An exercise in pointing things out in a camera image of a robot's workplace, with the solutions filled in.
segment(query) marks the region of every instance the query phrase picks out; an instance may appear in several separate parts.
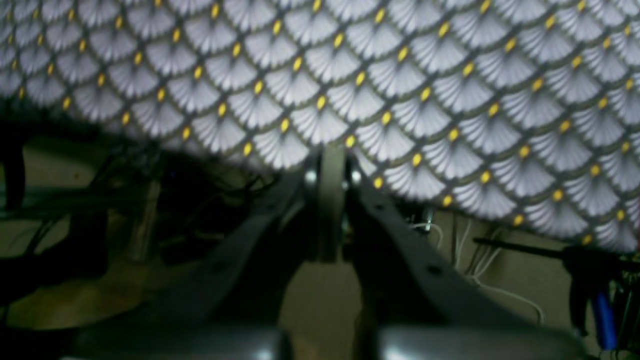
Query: scale pattern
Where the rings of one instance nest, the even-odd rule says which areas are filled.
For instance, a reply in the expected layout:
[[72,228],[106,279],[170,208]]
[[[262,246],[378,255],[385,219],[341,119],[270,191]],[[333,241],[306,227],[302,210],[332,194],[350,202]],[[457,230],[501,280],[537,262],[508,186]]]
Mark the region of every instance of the scale pattern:
[[628,252],[639,12],[635,0],[0,0],[0,97],[272,170],[341,143],[406,199]]

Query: blue handle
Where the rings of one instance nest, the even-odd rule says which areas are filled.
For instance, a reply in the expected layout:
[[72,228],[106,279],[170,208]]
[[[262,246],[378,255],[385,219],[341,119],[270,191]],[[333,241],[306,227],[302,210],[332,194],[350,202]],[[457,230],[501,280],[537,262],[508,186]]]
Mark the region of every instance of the blue handle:
[[591,299],[591,307],[596,320],[598,344],[602,350],[615,350],[618,347],[618,335],[607,291],[598,292]]

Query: fan-shaped motif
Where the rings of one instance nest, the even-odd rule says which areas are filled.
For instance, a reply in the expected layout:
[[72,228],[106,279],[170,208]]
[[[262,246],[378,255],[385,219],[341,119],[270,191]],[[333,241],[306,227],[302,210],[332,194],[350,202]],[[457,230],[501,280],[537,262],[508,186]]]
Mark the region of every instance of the fan-shaped motif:
[[261,170],[342,145],[405,199],[631,251],[639,15],[635,0],[0,0],[0,121],[45,111]]

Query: white wire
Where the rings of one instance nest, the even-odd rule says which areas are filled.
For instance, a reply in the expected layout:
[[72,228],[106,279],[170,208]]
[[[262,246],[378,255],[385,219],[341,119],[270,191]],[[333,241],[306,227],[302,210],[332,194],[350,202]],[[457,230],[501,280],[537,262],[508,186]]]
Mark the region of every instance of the white wire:
[[525,304],[530,305],[531,307],[533,307],[536,310],[536,313],[538,314],[538,325],[542,326],[545,324],[545,322],[547,321],[547,316],[545,315],[545,311],[542,310],[542,307],[540,307],[540,305],[536,304],[535,302],[522,297],[516,293],[512,293],[510,291],[507,291],[505,289],[500,289],[500,288],[496,288],[494,286],[489,286],[489,285],[485,285],[483,284],[480,280],[478,279],[474,279],[474,282],[481,288],[487,289],[487,290],[491,290],[491,291],[495,291],[497,293],[512,297],[516,300],[520,300],[522,302],[524,302]]
[[458,266],[460,265],[460,258],[462,255],[462,247],[465,245],[465,241],[467,240],[467,236],[469,236],[469,231],[471,230],[471,223],[473,222],[473,220],[469,219],[467,221],[467,228],[465,229],[465,233],[464,235],[462,235],[462,240],[458,240],[458,237],[456,236],[456,252],[455,252],[455,259],[453,261],[453,267],[454,268],[458,268]]
[[434,229],[436,231],[436,233],[438,233],[438,235],[440,236],[438,238],[438,241],[436,241],[436,249],[440,248],[440,244],[442,243],[442,239],[444,238],[444,233],[442,232],[442,228],[434,223],[427,223],[427,222],[421,222],[419,224],[411,224],[411,228],[412,229],[417,229],[419,227],[425,227],[427,225],[431,225],[431,228]]
[[[501,229],[496,229],[492,234],[491,234],[491,239],[495,239],[496,235],[498,235],[498,233],[501,231]],[[487,290],[491,290],[494,291],[496,293],[500,293],[503,294],[505,296],[511,297],[513,299],[519,300],[521,302],[524,302],[525,304],[530,305],[531,307],[533,307],[533,309],[536,311],[537,315],[538,315],[538,325],[544,325],[545,322],[547,321],[547,316],[545,314],[545,311],[542,309],[542,307],[538,304],[536,304],[535,302],[520,296],[516,293],[512,293],[510,291],[507,291],[505,289],[501,289],[501,288],[496,288],[494,286],[489,286],[486,285],[484,283],[482,283],[480,281],[480,276],[482,276],[487,269],[489,269],[489,266],[491,266],[491,264],[493,263],[493,260],[498,256],[498,254],[500,253],[500,248],[495,249],[493,252],[487,252],[476,264],[476,266],[474,267],[473,270],[473,274],[468,276],[468,278],[474,282],[476,285],[478,285],[480,288],[484,288]]]

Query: hole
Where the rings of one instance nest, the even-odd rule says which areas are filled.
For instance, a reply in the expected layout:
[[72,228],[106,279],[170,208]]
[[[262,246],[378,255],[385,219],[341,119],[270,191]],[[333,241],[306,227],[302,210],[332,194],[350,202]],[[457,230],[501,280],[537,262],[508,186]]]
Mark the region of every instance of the hole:
[[434,276],[440,276],[442,275],[442,269],[437,266],[437,265],[428,265],[427,266],[427,271]]

